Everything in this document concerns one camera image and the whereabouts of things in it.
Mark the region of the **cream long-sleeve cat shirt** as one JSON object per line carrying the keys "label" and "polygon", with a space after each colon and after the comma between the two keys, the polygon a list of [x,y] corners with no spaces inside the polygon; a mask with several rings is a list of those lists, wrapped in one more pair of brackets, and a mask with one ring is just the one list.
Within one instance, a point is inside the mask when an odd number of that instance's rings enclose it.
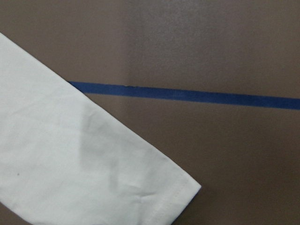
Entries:
{"label": "cream long-sleeve cat shirt", "polygon": [[33,225],[170,225],[200,184],[6,36],[0,201]]}

